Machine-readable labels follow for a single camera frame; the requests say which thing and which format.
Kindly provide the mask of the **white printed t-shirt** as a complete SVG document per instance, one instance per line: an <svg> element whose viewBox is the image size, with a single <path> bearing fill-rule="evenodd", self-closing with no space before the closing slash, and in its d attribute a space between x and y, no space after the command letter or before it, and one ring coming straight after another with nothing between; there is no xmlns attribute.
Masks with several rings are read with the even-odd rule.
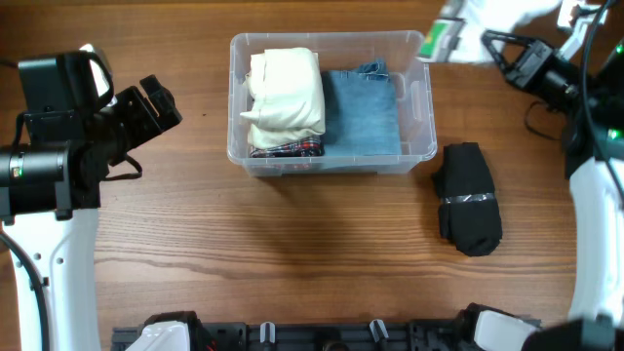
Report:
<svg viewBox="0 0 624 351"><path fill-rule="evenodd" d="M433 21L418 57L424 62L486 63L486 30L512 32L561 6L561 0L448 0Z"/></svg>

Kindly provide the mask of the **cream sweatshirt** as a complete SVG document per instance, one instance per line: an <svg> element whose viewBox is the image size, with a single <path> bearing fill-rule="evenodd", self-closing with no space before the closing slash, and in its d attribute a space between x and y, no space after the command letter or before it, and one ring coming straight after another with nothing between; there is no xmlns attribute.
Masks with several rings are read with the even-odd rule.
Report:
<svg viewBox="0 0 624 351"><path fill-rule="evenodd" d="M311 50L266 49L252 55L245 85L253 106L240 116L250 124L252 147L274 148L326 132L319 58Z"/></svg>

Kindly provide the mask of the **red plaid shirt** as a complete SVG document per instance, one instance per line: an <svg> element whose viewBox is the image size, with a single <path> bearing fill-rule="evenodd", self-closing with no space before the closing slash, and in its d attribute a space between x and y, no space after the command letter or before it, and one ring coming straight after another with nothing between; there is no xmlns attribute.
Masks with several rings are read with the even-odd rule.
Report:
<svg viewBox="0 0 624 351"><path fill-rule="evenodd" d="M268 149L253 148L251 158L319 157L325 155L325 148L319 136L309 136L294 142Z"/></svg>

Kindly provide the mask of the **black garment with tape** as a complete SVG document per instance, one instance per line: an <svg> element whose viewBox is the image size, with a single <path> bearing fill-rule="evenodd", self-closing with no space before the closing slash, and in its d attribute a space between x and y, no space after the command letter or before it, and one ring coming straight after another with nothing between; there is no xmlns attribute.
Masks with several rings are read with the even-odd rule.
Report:
<svg viewBox="0 0 624 351"><path fill-rule="evenodd" d="M440 236L467 256L489 255L503 231L486 159L476 142L449 144L443 154L443 165L432 175L441 201Z"/></svg>

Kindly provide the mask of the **blue denim jeans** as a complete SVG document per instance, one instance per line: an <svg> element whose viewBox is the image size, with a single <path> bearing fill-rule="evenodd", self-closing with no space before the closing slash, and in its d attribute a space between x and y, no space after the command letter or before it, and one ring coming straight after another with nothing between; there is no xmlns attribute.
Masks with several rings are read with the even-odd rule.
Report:
<svg viewBox="0 0 624 351"><path fill-rule="evenodd" d="M401 151L396 89L383 60L321 74L328 157L392 156Z"/></svg>

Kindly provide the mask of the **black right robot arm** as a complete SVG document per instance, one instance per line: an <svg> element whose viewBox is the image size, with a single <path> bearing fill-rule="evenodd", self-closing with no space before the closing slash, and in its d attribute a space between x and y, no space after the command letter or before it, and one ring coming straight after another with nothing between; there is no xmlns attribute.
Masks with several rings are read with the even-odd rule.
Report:
<svg viewBox="0 0 624 351"><path fill-rule="evenodd" d="M482 43L512 87L567 117L565 176L576 220L576 278L567 322L546 329L472 304L458 339L481 350L620 350L623 347L623 47L596 76L589 48L574 65L534 37L494 30Z"/></svg>

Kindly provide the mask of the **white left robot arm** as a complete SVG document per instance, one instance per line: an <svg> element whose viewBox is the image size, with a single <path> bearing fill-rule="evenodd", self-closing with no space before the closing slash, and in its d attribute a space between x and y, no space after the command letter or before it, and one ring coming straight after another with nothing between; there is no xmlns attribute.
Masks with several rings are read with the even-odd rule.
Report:
<svg viewBox="0 0 624 351"><path fill-rule="evenodd" d="M1 240L16 275L20 346L97 350L100 187L181 115L154 76L117 91L92 45L26 58L16 70L26 108L1 149Z"/></svg>

